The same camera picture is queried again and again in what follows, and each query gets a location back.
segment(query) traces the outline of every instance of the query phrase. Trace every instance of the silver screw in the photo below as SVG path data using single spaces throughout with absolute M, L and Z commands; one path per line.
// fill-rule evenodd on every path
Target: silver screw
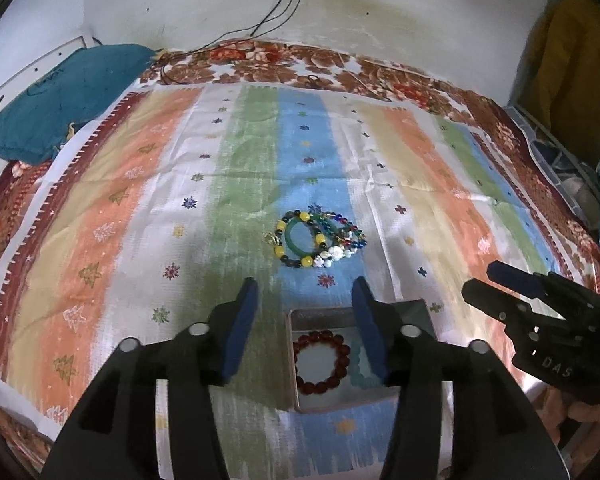
M 194 323 L 189 327 L 191 335 L 205 335 L 207 332 L 209 332 L 209 325 L 206 323 Z
M 123 352 L 131 352 L 132 350 L 135 350 L 139 346 L 140 346 L 140 343 L 139 343 L 138 339 L 136 339 L 135 337 L 127 337 L 126 339 L 123 339 L 120 342 L 120 344 L 118 345 L 118 348 L 120 348 Z
M 403 325 L 400 333 L 405 337 L 418 337 L 422 333 L 422 330 L 415 325 Z
M 469 343 L 469 348 L 478 354 L 486 354 L 489 351 L 489 345 L 482 339 L 476 339 Z

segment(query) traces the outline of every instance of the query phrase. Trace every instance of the bed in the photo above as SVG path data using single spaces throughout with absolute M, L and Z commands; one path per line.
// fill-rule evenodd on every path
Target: bed
M 301 414 L 285 362 L 263 366 L 285 352 L 286 312 L 348 305 L 358 276 L 381 301 L 422 298 L 438 338 L 483 338 L 525 391 L 536 386 L 461 285 L 503 260 L 600 294 L 600 248 L 502 108 L 409 66 L 314 46 L 161 54 L 51 165 L 5 176 L 0 226 L 17 221 L 0 228 L 0 431 L 30 468 L 122 338 L 170 338 L 247 276 L 262 305 L 237 377 L 212 391 L 232 478 L 379 472 L 395 399 Z M 296 208 L 342 213 L 368 246 L 329 269 L 281 266 L 263 233 Z

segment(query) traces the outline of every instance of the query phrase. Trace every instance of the red beaded bracelet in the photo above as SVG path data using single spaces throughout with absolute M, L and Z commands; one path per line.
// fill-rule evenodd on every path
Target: red beaded bracelet
M 294 343 L 295 362 L 298 362 L 298 354 L 302 350 L 320 343 L 330 345 L 335 349 L 337 357 L 334 362 L 334 369 L 326 380 L 313 384 L 305 383 L 304 379 L 298 375 L 298 367 L 296 367 L 296 384 L 298 385 L 298 391 L 303 395 L 323 394 L 327 390 L 333 390 L 340 386 L 340 380 L 347 376 L 347 366 L 349 366 L 347 356 L 351 352 L 351 348 L 344 344 L 344 338 L 341 335 L 334 335 L 331 330 L 322 330 L 321 332 L 314 330 L 309 332 L 309 335 L 301 335 L 298 341 Z

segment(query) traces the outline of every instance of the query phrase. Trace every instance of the wall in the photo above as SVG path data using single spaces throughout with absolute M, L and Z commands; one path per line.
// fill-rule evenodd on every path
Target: wall
M 0 19 L 0 85 L 70 39 L 83 19 L 84 0 L 13 0 Z
M 85 0 L 106 43 L 193 48 L 266 14 L 276 0 Z M 546 0 L 304 0 L 272 36 L 404 62 L 506 104 Z

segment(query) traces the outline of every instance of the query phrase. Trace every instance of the orange stripe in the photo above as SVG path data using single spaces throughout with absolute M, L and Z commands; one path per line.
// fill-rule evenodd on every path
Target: orange stripe
M 102 150 L 92 166 L 104 164 L 110 168 L 99 198 L 82 215 L 81 226 L 71 258 L 59 281 L 58 302 L 54 316 L 46 321 L 40 357 L 52 362 L 39 363 L 43 373 L 38 383 L 42 409 L 64 407 L 69 388 L 71 410 L 90 382 L 91 346 L 95 344 L 98 321 L 104 311 L 104 299 L 110 278 L 115 270 L 115 259 L 122 248 L 122 239 L 131 217 L 138 206 L 144 183 L 151 178 L 160 161 L 163 148 L 171 139 L 177 125 L 188 108 L 197 100 L 201 89 L 179 89 L 173 92 L 155 92 L 157 102 L 153 109 L 140 117 L 139 126 L 122 124 L 109 139 L 120 142 L 117 152 Z M 142 175 L 128 178 L 125 173 L 142 166 Z M 99 183 L 81 181 L 80 186 Z M 112 222 L 115 231 L 105 242 L 97 243 L 93 232 L 101 225 Z M 85 321 L 74 332 L 62 313 L 74 306 L 83 305 Z
M 453 170 L 438 155 L 435 145 L 429 136 L 420 129 L 410 111 L 402 108 L 385 108 L 384 115 L 402 142 L 422 160 L 427 180 L 437 191 L 441 191 L 437 194 L 438 202 L 450 220 L 454 238 L 462 250 L 469 272 L 474 278 L 489 282 L 487 266 L 492 261 L 499 260 L 500 255 L 491 229 L 474 207 L 474 202 L 460 198 L 468 196 L 468 190 L 456 180 Z M 450 190 L 460 191 L 459 196 Z M 481 240 L 489 243 L 488 248 L 482 242 L 483 250 L 478 249 Z M 513 344 L 504 333 L 504 326 L 489 319 L 487 327 L 490 329 L 492 348 L 520 382 L 524 374 L 510 364 L 514 350 Z

